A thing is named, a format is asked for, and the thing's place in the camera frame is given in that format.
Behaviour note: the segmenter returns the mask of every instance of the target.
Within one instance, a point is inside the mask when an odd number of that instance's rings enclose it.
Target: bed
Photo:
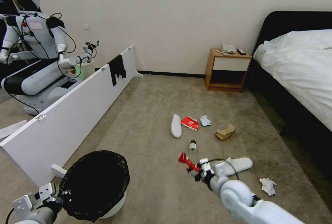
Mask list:
[[[249,89],[262,92],[283,119],[282,133],[290,129],[330,180],[332,51],[278,53],[262,44],[291,31],[332,29],[331,19],[332,12],[270,13],[257,38],[246,80]]]

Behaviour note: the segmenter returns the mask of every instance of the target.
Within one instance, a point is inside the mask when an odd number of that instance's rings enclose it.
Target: white wall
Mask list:
[[[79,50],[100,40],[97,67],[134,44],[139,70],[197,74],[221,41],[251,53],[271,11],[331,7],[332,0],[41,0],[44,13],[62,12]]]

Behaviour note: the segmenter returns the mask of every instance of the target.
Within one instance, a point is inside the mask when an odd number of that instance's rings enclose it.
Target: brown paper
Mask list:
[[[231,124],[228,124],[228,127],[226,129],[218,130],[215,132],[215,135],[220,139],[224,140],[227,137],[231,136],[235,131],[235,127]]]

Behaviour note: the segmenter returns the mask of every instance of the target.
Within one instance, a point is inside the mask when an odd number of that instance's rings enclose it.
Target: hinge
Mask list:
[[[42,121],[44,118],[46,118],[46,114],[40,114],[38,117],[36,117],[38,121]]]

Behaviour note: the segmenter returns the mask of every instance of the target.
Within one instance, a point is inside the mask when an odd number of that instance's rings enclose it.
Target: black bed frame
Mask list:
[[[290,31],[318,29],[332,29],[332,12],[272,12],[264,20],[253,53],[264,41],[270,41]],[[284,128],[291,130],[322,171],[332,180],[332,164],[329,162],[332,152],[330,148],[332,132],[255,60],[250,63],[246,84],[251,91],[263,93],[285,122]]]

